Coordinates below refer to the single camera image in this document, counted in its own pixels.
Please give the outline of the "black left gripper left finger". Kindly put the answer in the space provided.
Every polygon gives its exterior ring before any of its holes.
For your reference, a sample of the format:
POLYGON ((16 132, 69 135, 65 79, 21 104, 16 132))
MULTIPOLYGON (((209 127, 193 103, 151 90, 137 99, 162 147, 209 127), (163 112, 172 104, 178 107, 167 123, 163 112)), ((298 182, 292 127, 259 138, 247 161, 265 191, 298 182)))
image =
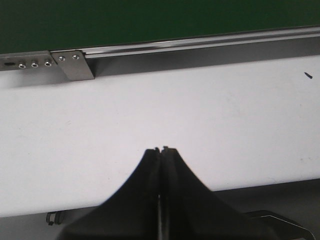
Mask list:
POLYGON ((125 183, 104 203, 67 225, 59 240, 156 240, 160 150, 147 149, 125 183))

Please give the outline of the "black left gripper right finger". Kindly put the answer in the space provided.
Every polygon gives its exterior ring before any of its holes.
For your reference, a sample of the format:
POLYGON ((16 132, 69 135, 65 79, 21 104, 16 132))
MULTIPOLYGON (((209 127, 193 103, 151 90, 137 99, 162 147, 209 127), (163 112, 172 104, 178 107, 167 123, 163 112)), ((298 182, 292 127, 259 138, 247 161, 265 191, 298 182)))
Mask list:
POLYGON ((161 151, 162 231, 166 240, 276 240, 273 229, 215 196, 175 148, 161 151))

